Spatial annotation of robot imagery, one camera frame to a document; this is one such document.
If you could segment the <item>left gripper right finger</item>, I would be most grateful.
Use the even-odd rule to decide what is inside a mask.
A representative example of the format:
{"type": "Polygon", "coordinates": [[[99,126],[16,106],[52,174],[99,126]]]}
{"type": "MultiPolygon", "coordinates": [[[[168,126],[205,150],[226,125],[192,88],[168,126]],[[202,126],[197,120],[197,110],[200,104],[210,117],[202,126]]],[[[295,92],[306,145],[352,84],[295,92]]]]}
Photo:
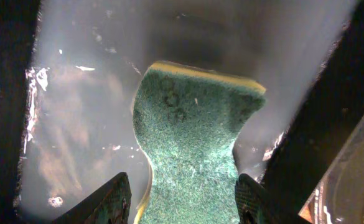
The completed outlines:
{"type": "Polygon", "coordinates": [[[277,224],[283,212],[267,191],[248,174],[240,174],[235,184],[235,202],[242,224],[277,224]]]}

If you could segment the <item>green and yellow sponge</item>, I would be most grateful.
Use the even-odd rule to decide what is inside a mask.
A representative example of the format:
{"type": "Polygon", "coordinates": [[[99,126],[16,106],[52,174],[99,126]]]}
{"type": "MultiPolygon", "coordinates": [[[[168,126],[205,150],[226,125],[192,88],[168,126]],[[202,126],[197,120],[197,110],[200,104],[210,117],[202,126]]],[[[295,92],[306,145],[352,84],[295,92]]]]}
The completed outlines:
{"type": "Polygon", "coordinates": [[[133,106],[151,176],[136,223],[238,223],[232,151],[265,91],[254,80],[174,62],[148,67],[133,106]]]}

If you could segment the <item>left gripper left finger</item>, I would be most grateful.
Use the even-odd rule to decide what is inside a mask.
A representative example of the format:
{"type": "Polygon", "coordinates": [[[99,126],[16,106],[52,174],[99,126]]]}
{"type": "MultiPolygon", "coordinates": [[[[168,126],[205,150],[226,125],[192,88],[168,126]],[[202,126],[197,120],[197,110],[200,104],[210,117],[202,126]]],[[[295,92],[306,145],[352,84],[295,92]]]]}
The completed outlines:
{"type": "Polygon", "coordinates": [[[131,196],[128,175],[120,172],[53,223],[127,224],[131,196]]]}

